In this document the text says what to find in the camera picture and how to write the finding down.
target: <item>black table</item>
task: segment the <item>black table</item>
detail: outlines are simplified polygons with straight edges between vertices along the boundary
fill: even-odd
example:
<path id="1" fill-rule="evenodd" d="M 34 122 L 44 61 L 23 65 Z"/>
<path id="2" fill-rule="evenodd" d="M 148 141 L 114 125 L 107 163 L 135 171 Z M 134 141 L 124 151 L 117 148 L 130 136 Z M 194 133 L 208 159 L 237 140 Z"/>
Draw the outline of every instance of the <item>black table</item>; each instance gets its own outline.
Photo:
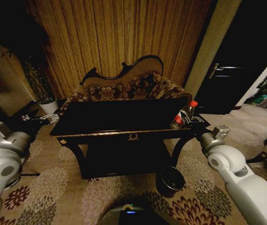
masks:
<path id="1" fill-rule="evenodd" d="M 155 173 L 176 166 L 182 147 L 195 137 L 190 127 L 169 126 L 183 103 L 182 98 L 74 102 L 50 135 L 74 153 L 82 178 Z M 169 138 L 181 138 L 172 156 L 163 143 Z M 79 144 L 89 145 L 86 157 Z"/>

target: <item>door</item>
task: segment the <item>door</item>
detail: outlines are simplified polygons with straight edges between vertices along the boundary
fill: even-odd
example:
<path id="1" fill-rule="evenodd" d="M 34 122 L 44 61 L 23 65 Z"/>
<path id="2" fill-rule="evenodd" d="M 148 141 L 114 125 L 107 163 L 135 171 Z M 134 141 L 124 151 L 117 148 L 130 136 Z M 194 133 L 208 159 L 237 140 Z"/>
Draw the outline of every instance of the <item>door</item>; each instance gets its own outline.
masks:
<path id="1" fill-rule="evenodd" d="M 229 113 L 267 66 L 267 1 L 242 1 L 195 100 L 201 113 Z"/>

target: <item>bottle label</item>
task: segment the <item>bottle label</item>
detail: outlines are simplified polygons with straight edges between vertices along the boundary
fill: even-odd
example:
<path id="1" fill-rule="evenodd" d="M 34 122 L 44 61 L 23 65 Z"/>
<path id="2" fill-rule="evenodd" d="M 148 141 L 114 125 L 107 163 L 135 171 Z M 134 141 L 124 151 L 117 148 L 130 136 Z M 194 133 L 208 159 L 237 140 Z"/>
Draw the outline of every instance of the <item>bottle label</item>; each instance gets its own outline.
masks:
<path id="1" fill-rule="evenodd" d="M 181 116 L 179 114 L 177 114 L 174 118 L 174 120 L 179 124 L 179 125 L 183 125 L 184 124 L 184 120 L 181 118 Z"/>

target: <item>water bottle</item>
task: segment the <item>water bottle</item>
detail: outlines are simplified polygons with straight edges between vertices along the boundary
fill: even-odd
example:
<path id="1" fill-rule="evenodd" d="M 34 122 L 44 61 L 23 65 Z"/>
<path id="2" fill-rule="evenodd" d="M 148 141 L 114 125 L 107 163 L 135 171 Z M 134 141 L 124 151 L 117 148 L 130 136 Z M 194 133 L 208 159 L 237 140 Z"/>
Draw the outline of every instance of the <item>water bottle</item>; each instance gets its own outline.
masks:
<path id="1" fill-rule="evenodd" d="M 192 118 L 193 113 L 195 111 L 195 107 L 198 105 L 196 101 L 190 102 L 190 104 L 184 106 L 179 113 L 175 116 L 175 118 L 172 120 L 170 127 L 174 130 L 177 130 L 181 128 L 185 121 L 184 118 L 188 117 L 189 119 Z"/>

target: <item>red bottle cap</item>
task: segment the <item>red bottle cap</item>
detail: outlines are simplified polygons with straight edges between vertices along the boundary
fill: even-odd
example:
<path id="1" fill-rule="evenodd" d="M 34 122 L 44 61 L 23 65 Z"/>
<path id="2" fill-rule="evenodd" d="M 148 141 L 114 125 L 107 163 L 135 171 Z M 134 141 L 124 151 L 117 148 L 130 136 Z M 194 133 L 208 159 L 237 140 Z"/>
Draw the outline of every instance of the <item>red bottle cap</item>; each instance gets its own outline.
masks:
<path id="1" fill-rule="evenodd" d="M 196 101 L 192 101 L 192 102 L 190 102 L 190 104 L 189 104 L 191 107 L 196 107 L 197 105 L 198 105 L 198 102 L 196 102 Z"/>

